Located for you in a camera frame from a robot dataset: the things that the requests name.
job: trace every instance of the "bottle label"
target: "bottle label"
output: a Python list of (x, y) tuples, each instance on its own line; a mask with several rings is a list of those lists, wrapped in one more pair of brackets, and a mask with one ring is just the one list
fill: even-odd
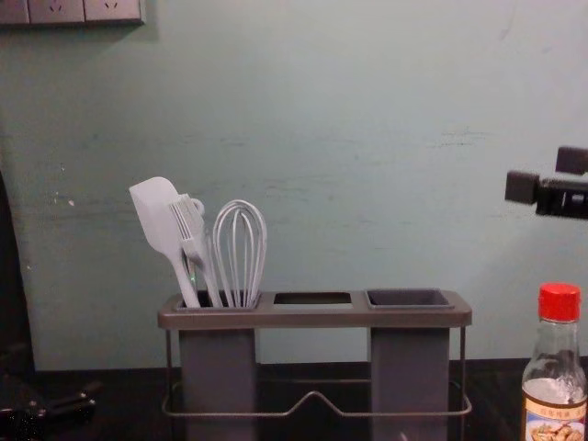
[(585, 420), (586, 400), (553, 404), (523, 391), (523, 441), (583, 441)]

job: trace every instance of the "empty compartment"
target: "empty compartment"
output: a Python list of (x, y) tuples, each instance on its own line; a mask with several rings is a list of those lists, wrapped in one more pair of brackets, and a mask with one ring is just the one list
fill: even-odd
[(371, 308), (453, 308), (436, 288), (369, 289), (366, 293)]
[(348, 292), (278, 292), (274, 298), (278, 310), (350, 310)]

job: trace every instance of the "black object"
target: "black object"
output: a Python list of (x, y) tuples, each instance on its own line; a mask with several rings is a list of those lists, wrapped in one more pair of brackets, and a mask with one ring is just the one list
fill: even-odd
[(101, 387), (93, 382), (70, 397), (46, 400), (27, 383), (4, 375), (0, 380), (0, 440), (42, 440), (88, 423), (94, 416), (94, 397)]
[[(583, 175), (588, 172), (588, 149), (562, 146), (556, 171)], [(506, 200), (533, 205), (545, 216), (588, 219), (588, 182), (541, 179), (539, 175), (510, 171), (506, 176)]]

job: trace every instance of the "red bottle cap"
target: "red bottle cap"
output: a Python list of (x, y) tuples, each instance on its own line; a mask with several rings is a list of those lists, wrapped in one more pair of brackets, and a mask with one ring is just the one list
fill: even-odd
[(539, 288), (539, 317), (556, 322), (576, 322), (580, 318), (580, 287), (549, 282)]

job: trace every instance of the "glass bottle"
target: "glass bottle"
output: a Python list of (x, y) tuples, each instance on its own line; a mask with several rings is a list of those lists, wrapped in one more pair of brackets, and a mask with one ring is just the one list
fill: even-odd
[(538, 339), (523, 373), (521, 440), (584, 440), (586, 377), (580, 366), (579, 319), (580, 288), (541, 285)]

